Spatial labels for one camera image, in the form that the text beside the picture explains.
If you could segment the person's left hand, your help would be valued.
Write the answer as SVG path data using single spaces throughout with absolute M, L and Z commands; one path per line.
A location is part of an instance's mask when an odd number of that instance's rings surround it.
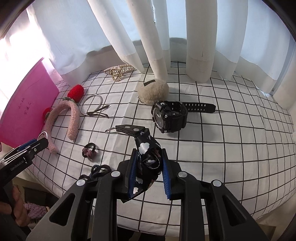
M 1 214 L 9 215 L 13 212 L 15 221 L 18 226 L 27 226 L 30 223 L 30 218 L 27 210 L 24 207 L 24 202 L 18 188 L 13 185 L 12 196 L 14 199 L 14 208 L 7 203 L 1 202 Z

